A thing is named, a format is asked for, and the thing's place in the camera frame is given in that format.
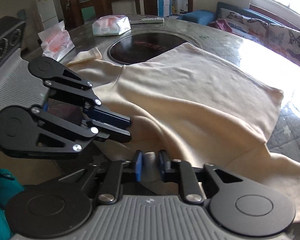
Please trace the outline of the cream beige shirt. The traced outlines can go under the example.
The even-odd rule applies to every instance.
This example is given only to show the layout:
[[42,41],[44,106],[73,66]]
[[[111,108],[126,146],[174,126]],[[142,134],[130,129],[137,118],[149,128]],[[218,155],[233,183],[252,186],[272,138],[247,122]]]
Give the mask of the cream beige shirt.
[[109,159],[165,149],[194,167],[214,163],[287,195],[300,222],[300,163],[266,146],[281,90],[189,43],[129,66],[104,61],[93,48],[68,68],[93,83],[102,105],[132,121],[130,142],[97,143]]

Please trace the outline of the opened pink tissue pack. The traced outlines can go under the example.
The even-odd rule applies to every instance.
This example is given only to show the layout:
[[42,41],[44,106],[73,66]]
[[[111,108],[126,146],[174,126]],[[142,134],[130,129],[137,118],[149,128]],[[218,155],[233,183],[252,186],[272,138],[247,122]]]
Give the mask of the opened pink tissue pack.
[[38,33],[41,40],[42,56],[60,61],[74,49],[69,32],[65,29],[64,21]]

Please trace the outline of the teal clothing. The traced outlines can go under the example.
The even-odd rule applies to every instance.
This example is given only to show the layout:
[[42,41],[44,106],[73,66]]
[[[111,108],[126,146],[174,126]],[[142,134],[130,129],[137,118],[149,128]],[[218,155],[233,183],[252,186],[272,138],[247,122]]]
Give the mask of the teal clothing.
[[24,187],[7,169],[0,168],[0,240],[10,239],[13,233],[10,230],[5,216],[5,206],[16,194],[24,191]]

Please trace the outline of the pink white tissue pack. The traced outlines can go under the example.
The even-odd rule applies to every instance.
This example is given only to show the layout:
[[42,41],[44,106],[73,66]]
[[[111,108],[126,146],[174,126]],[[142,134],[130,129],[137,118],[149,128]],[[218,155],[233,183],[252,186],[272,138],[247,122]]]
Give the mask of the pink white tissue pack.
[[92,24],[94,36],[116,36],[131,30],[129,18],[126,15],[102,16]]

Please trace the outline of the black round induction cooktop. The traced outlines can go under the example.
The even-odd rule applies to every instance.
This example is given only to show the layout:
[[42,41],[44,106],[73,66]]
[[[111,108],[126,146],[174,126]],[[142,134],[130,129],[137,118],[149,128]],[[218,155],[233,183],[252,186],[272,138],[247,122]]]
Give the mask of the black round induction cooktop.
[[184,38],[173,34],[134,34],[112,44],[108,49],[108,57],[125,65],[146,62],[185,42]]

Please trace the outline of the white refrigerator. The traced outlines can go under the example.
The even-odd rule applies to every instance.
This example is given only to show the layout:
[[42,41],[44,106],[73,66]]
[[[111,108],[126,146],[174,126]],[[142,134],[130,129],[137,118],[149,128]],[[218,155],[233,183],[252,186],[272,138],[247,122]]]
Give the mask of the white refrigerator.
[[59,22],[53,0],[35,0],[35,2],[37,23],[40,31],[49,29]]

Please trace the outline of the dark wooden cabinet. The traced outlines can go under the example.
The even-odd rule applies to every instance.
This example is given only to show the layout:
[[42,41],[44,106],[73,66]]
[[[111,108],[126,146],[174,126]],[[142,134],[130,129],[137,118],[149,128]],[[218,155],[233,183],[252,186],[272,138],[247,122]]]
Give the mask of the dark wooden cabinet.
[[[122,3],[124,0],[60,0],[65,26],[68,29],[74,29],[84,24],[82,9],[92,7],[94,9],[93,17],[100,18],[113,14],[112,4],[114,2]],[[141,14],[140,0],[134,0],[137,14]]]

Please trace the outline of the grey remote control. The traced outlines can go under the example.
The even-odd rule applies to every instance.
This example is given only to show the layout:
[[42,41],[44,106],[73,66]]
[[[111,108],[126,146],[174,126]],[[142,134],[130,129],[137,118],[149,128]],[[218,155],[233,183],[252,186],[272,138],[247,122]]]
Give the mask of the grey remote control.
[[163,17],[152,17],[152,18],[140,18],[132,19],[129,18],[130,24],[161,24],[164,23]]

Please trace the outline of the grey quilted star tablecloth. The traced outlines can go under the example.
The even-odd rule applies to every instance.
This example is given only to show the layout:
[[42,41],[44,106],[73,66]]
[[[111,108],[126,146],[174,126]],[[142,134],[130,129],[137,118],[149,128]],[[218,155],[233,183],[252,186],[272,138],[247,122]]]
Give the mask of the grey quilted star tablecloth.
[[300,67],[236,35],[166,19],[121,36],[70,31],[63,62],[93,48],[101,60],[74,66],[112,110],[131,116],[133,150],[163,147],[194,165],[213,162],[282,190],[294,201],[300,239]]

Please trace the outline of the blue small cabinet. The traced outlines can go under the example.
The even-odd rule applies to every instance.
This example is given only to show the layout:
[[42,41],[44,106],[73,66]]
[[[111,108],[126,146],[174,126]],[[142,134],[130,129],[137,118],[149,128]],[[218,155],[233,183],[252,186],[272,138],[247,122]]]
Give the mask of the blue small cabinet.
[[157,0],[157,7],[159,17],[172,15],[172,0]]

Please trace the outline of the magenta cloth on sofa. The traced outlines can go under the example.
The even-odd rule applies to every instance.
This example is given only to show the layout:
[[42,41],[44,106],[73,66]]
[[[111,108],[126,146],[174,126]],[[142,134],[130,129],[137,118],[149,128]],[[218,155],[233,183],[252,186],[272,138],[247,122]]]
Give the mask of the magenta cloth on sofa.
[[224,18],[217,19],[208,24],[209,27],[216,28],[222,31],[226,31],[228,33],[232,33],[232,28]]

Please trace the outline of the blue corner sofa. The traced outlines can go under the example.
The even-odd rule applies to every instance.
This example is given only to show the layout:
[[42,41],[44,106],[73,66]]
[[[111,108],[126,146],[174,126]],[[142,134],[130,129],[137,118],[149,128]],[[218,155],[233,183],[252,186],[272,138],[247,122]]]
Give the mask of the blue corner sofa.
[[215,12],[197,10],[178,18],[256,42],[300,67],[300,31],[258,12],[219,2]]

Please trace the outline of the left butterfly print cushion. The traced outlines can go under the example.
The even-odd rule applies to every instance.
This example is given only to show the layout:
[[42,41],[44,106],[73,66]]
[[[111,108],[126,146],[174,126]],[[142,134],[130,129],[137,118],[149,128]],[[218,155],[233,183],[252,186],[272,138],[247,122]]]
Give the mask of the left butterfly print cushion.
[[234,34],[264,44],[268,30],[267,22],[249,18],[225,8],[219,10],[218,18],[226,19]]

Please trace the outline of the butterfly print cushion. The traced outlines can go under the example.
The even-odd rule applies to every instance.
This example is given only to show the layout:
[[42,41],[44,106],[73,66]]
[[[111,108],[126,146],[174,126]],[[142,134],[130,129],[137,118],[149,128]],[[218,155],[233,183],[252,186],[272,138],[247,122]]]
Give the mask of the butterfly print cushion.
[[218,18],[226,19],[234,34],[264,44],[268,30],[267,22],[249,18],[225,8],[219,10]]
[[300,67],[300,31],[271,23],[267,47]]

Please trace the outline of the right butterfly print cushion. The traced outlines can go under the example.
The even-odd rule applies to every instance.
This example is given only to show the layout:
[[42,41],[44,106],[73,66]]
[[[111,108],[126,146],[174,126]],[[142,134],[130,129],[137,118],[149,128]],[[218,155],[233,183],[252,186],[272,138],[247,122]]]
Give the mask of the right butterfly print cushion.
[[300,67],[300,31],[271,23],[267,47]]

